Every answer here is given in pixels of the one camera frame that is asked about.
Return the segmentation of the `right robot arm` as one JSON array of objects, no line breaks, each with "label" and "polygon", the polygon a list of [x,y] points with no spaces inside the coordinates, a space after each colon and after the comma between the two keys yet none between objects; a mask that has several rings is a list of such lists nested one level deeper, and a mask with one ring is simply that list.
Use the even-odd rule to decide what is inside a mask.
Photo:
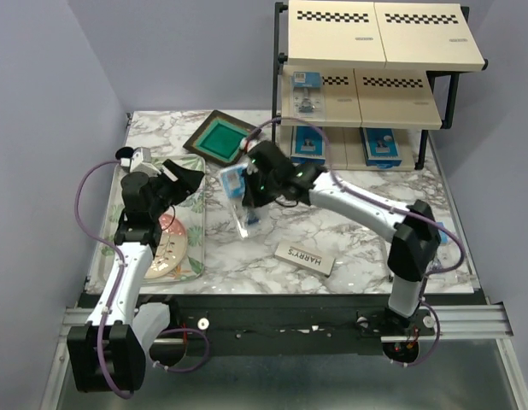
[{"label": "right robot arm", "polygon": [[384,312],[385,328],[396,335],[414,325],[424,276],[434,259],[440,235],[431,206],[388,200],[342,181],[324,166],[295,165],[270,141],[246,143],[243,205],[261,208],[279,197],[339,214],[365,226],[390,244],[388,268],[393,285]]}]

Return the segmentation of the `blue Harry's razor box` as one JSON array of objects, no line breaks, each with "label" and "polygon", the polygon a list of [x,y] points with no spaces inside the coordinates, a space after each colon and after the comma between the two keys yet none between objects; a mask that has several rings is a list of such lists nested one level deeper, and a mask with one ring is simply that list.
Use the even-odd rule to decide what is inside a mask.
[{"label": "blue Harry's razor box", "polygon": [[402,164],[399,145],[390,128],[361,128],[361,144],[368,167],[387,169]]},{"label": "blue Harry's razor box", "polygon": [[312,162],[324,165],[325,149],[323,138],[312,127],[297,126],[293,129],[290,158],[294,163]]}]

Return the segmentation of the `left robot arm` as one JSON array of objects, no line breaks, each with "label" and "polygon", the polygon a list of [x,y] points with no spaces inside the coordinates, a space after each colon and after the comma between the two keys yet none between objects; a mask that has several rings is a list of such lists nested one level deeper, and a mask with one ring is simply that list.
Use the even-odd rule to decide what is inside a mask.
[{"label": "left robot arm", "polygon": [[171,337],[179,315],[162,303],[138,307],[144,276],[161,241],[161,217],[194,194],[204,179],[171,160],[155,171],[129,171],[120,181],[123,209],[106,246],[114,262],[96,306],[70,329],[67,349],[77,390],[112,391],[127,400],[144,381],[147,355],[159,335]]}]

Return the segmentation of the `blister razor pack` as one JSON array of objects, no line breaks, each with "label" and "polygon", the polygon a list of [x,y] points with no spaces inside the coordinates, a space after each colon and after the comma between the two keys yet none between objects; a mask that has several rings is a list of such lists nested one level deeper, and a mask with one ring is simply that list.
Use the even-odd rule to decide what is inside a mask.
[{"label": "blister razor pack", "polygon": [[290,76],[290,102],[293,117],[324,120],[326,105],[320,73],[295,70]]},{"label": "blister razor pack", "polygon": [[220,170],[219,177],[222,190],[232,211],[233,219],[242,239],[248,238],[261,219],[253,208],[243,204],[246,192],[246,164],[237,164]]},{"label": "blister razor pack", "polygon": [[452,240],[449,235],[447,235],[443,230],[438,230],[441,241],[437,252],[427,267],[427,276],[431,277],[429,271],[435,272],[436,270],[443,270],[446,267],[451,267],[455,264],[455,256],[451,255],[451,243]]}]

